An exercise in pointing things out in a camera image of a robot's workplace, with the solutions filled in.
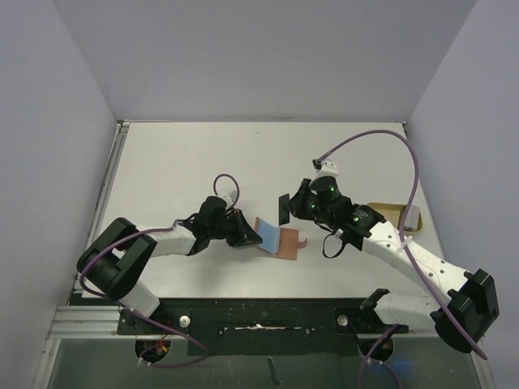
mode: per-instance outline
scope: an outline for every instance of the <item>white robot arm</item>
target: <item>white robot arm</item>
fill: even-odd
[[[292,198],[287,194],[280,197],[280,206],[284,208],[280,210],[280,224],[288,223],[290,215],[311,220],[342,241],[336,256],[346,244],[351,244],[382,259],[429,293],[405,251],[405,248],[409,249],[437,297],[470,337],[479,341],[499,315],[493,278],[482,270],[471,274],[447,263],[411,237],[401,242],[400,232],[382,215],[366,205],[353,204],[341,194],[335,178],[338,171],[333,162],[324,160],[315,168],[314,179],[303,179]],[[366,316],[375,317],[384,324],[436,331],[446,343],[463,353],[472,349],[433,297],[399,296],[386,289],[377,289],[361,309]]]
[[[198,254],[213,239],[225,239],[231,247],[262,242],[242,212],[234,208],[236,198],[235,190],[222,197],[209,196],[197,213],[165,229],[150,229],[117,218],[79,258],[77,270],[103,292],[100,296],[120,301],[149,318],[160,305],[157,296],[139,281],[150,258]],[[124,238],[127,242],[118,244]],[[112,246],[120,256],[108,250]]]

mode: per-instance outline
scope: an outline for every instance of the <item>white wall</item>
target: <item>white wall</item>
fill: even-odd
[[[51,0],[0,2],[0,386],[30,387],[115,121]]]
[[[390,122],[475,0],[55,0],[121,119]]]
[[[445,255],[495,277],[485,345],[499,389],[519,380],[518,20],[517,0],[480,0],[408,127]]]

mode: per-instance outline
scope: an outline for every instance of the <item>black mounting plate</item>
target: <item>black mounting plate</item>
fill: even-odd
[[[313,299],[161,299],[152,316],[168,320],[176,330],[189,334],[208,347],[211,355],[305,355],[335,353],[357,356],[357,335],[381,334],[388,329],[378,319],[362,315],[364,298]],[[181,328],[178,320],[189,316],[191,324]],[[347,326],[337,319],[348,318]],[[407,332],[403,327],[400,332]],[[159,335],[156,327],[121,314],[119,335]],[[188,355],[203,350],[190,343]]]

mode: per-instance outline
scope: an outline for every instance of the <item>screw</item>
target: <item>screw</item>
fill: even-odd
[[[189,327],[189,324],[191,323],[191,319],[189,318],[189,316],[182,316],[179,320],[178,320],[178,324],[180,324],[180,327],[182,328],[186,328],[186,327]]]
[[[345,314],[342,314],[341,316],[339,316],[337,318],[337,322],[339,323],[339,325],[341,327],[345,327],[348,325],[348,316],[346,316]]]

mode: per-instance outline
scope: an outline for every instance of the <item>cable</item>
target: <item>cable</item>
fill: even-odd
[[[171,321],[170,321],[169,319],[167,319],[166,322],[165,322],[165,325],[166,325],[167,327],[171,327]],[[168,335],[168,334],[167,334],[167,332],[166,332],[166,333],[165,333],[161,338],[157,338],[157,342],[156,342],[156,344],[155,344],[155,349],[156,349],[157,351],[159,351],[159,348],[165,347],[165,346],[164,346],[164,339],[167,337],[167,335]]]
[[[83,271],[79,275],[79,283],[81,284],[81,287],[83,288],[83,290],[85,290],[85,291],[87,291],[87,292],[89,292],[89,293],[91,293],[91,294],[93,294],[95,296],[98,296],[98,297],[108,298],[104,293],[97,292],[96,290],[93,290],[93,289],[89,288],[85,284],[85,280],[84,280],[85,277],[88,275],[88,273],[90,272],[92,267],[97,263],[97,261],[99,261],[99,259],[101,259],[104,255],[108,254],[113,249],[116,249],[117,247],[119,247],[122,243],[128,242],[128,241],[130,241],[132,239],[135,239],[137,237],[141,237],[143,235],[147,235],[149,233],[167,233],[169,231],[172,231],[176,227],[176,225],[179,222],[181,222],[181,221],[183,221],[183,220],[176,219],[176,221],[173,222],[171,227],[159,228],[159,229],[145,229],[143,231],[139,231],[137,233],[133,233],[131,235],[128,235],[127,237],[124,237],[123,239],[119,239],[115,243],[112,243],[110,246],[104,248],[102,251],[99,252],[98,255],[96,255],[88,263],[87,266],[85,266],[85,268],[83,269]],[[206,353],[202,357],[197,357],[195,359],[192,359],[192,360],[189,360],[189,361],[185,361],[185,362],[181,362],[181,363],[178,363],[178,364],[156,364],[156,363],[150,363],[149,364],[150,366],[153,366],[153,367],[182,367],[182,366],[192,365],[193,363],[196,363],[198,361],[202,361],[203,359],[208,357],[208,355],[209,355],[208,354],[208,349],[203,344],[201,344],[198,340],[196,340],[194,338],[191,338],[189,335],[186,335],[183,332],[177,331],[177,330],[175,330],[175,329],[173,329],[171,327],[165,326],[164,324],[160,324],[159,322],[156,322],[155,320],[147,318],[146,316],[143,316],[140,312],[138,312],[138,311],[136,311],[136,310],[134,310],[132,308],[125,307],[120,301],[118,301],[118,304],[123,306],[124,309],[130,310],[130,312],[136,318],[139,318],[139,319],[141,319],[141,320],[143,320],[143,321],[145,321],[147,323],[150,323],[153,326],[158,327],[158,328],[160,328],[160,329],[162,329],[164,331],[167,331],[167,332],[170,332],[172,334],[181,336],[182,338],[184,338],[186,340],[189,340],[193,344],[196,344],[198,347],[200,347],[201,349],[206,351]],[[152,348],[155,348],[155,347],[156,346],[152,346],[151,348],[147,348],[147,349],[144,350],[144,352],[147,352],[147,351],[149,351],[149,350],[151,350]]]
[[[319,227],[320,229],[322,229],[322,230],[324,230],[324,231],[326,231],[326,232],[328,232],[328,233],[334,234],[334,232],[333,232],[331,229],[329,229],[328,227],[326,227],[325,225],[322,225],[322,224],[317,223],[317,220],[314,220],[314,224],[315,224],[317,227]]]
[[[398,385],[398,389],[403,389],[404,387],[402,386],[402,381],[400,380],[400,377],[398,377],[398,374],[397,372],[390,366],[388,365],[387,363],[385,362],[382,362],[382,361],[377,361],[376,359],[371,359],[372,361],[375,361],[375,362],[378,362],[379,364],[381,364],[383,367],[385,367],[387,370],[389,370],[389,372],[393,375],[393,377],[395,378],[395,380],[397,381],[397,385]]]
[[[364,373],[364,369],[366,369],[366,364],[370,360],[371,354],[373,354],[375,352],[377,347],[379,347],[379,345],[382,343],[382,341],[387,336],[391,336],[394,333],[394,331],[396,331],[399,327],[400,327],[400,324],[394,324],[390,328],[388,328],[386,330],[386,332],[384,334],[382,334],[382,336],[379,339],[377,339],[377,341],[371,346],[370,350],[366,353],[366,356],[364,357],[364,359],[362,359],[362,363],[360,365],[360,369],[358,369],[357,389],[361,389],[362,388],[362,373]],[[401,386],[401,381],[400,381],[400,378],[398,378],[398,376],[397,376],[397,372],[395,370],[391,369],[389,367],[389,365],[387,365],[387,364],[384,364],[384,365],[388,369],[391,370],[391,372],[395,375],[395,377],[397,377],[398,387],[401,388],[402,387]]]
[[[408,150],[409,150],[409,152],[411,154],[411,157],[413,158],[413,164],[414,164],[413,188],[411,189],[409,200],[407,201],[407,204],[405,205],[404,213],[403,213],[403,215],[401,217],[400,223],[398,224],[398,232],[400,234],[400,240],[403,242],[405,240],[404,222],[405,222],[405,218],[407,217],[407,214],[409,213],[411,205],[413,205],[414,196],[416,195],[416,190],[418,189],[418,175],[419,175],[418,158],[416,157],[416,153],[414,152],[413,147],[411,146],[411,144],[409,143],[409,141],[405,137],[403,137],[402,135],[398,134],[397,132],[390,131],[390,130],[370,130],[370,131],[362,132],[360,134],[356,134],[356,135],[352,136],[351,138],[348,138],[347,140],[345,140],[343,142],[340,142],[337,146],[335,146],[331,150],[325,152],[321,157],[319,157],[317,159],[317,161],[318,162],[322,162],[323,160],[325,160],[326,158],[331,156],[336,150],[338,150],[339,148],[341,148],[345,144],[347,144],[347,143],[349,143],[349,142],[351,142],[353,140],[356,140],[358,138],[362,138],[363,136],[372,135],[372,134],[388,134],[388,135],[396,136],[397,138],[399,138],[399,140],[401,140],[407,146],[407,148],[408,148]],[[461,324],[454,317],[453,313],[448,309],[447,304],[444,303],[444,301],[442,300],[440,294],[435,289],[435,286],[427,279],[427,277],[423,273],[422,269],[420,269],[420,266],[416,262],[416,259],[414,258],[413,253],[411,253],[410,248],[408,246],[405,246],[404,250],[407,253],[407,256],[409,257],[411,263],[413,264],[414,270],[416,270],[416,272],[418,273],[420,279],[425,284],[427,289],[429,289],[429,292],[435,298],[436,302],[438,302],[438,304],[440,305],[442,311],[447,315],[448,319],[451,321],[453,326],[460,332],[460,334],[463,336],[463,338],[470,344],[470,347],[472,347],[472,349],[483,360],[486,361],[488,359],[488,357],[485,354],[485,352],[483,350],[481,350],[481,348],[476,344],[476,342],[474,342],[474,340],[470,337],[470,335],[465,331],[465,328],[463,328],[461,326]]]
[[[179,363],[169,363],[169,364],[168,363],[151,363],[151,362],[149,362],[148,365],[150,365],[152,367],[168,367],[168,368],[183,367],[183,366],[193,365],[194,363],[200,362],[209,356],[209,351],[208,351],[207,347],[205,347],[203,344],[201,344],[195,338],[191,338],[189,335],[184,334],[183,332],[177,331],[171,327],[165,326],[164,324],[160,324],[159,322],[156,322],[153,319],[147,318],[146,316],[143,316],[136,310],[130,310],[130,311],[136,318],[139,318],[147,323],[150,323],[153,326],[158,327],[164,331],[171,332],[174,335],[181,336],[185,340],[189,340],[190,342],[192,342],[193,344],[197,345],[198,347],[200,347],[201,349],[203,349],[205,351],[204,355],[197,357],[195,359],[190,359],[189,361],[184,361],[184,362],[179,362]],[[153,345],[153,346],[150,346],[150,347],[146,348],[145,350],[143,350],[143,352],[139,355],[139,359],[142,358],[145,353],[147,353],[150,350],[153,350],[154,348],[155,348],[155,346]]]
[[[327,235],[324,240],[323,240],[323,251],[322,251],[322,254],[323,256],[326,258],[326,259],[334,259],[334,258],[337,258],[339,255],[342,254],[342,251],[344,251],[344,249],[346,248],[346,242],[342,242],[341,244],[341,248],[334,254],[334,255],[328,255],[326,254],[326,241],[328,240],[329,237],[333,237],[335,235],[335,233],[330,233],[329,235]]]
[[[395,335],[397,333],[398,330],[400,330],[402,327],[402,325],[399,325],[397,328],[395,328],[395,330],[393,330],[393,332],[387,336],[385,339],[382,339],[382,342],[380,342],[380,349],[384,348],[384,346],[391,340],[391,337],[393,335]]]
[[[238,200],[240,198],[240,185],[238,185],[238,181],[236,181],[236,178],[234,178],[230,174],[227,174],[227,173],[218,174],[216,176],[216,178],[214,179],[214,181],[212,182],[212,191],[214,192],[214,194],[216,196],[218,196],[217,182],[222,177],[230,178],[230,180],[234,183],[234,186],[236,186],[236,199],[234,199],[233,203],[230,204],[230,206],[229,206],[229,208],[232,208],[236,205],[236,203],[238,202]]]

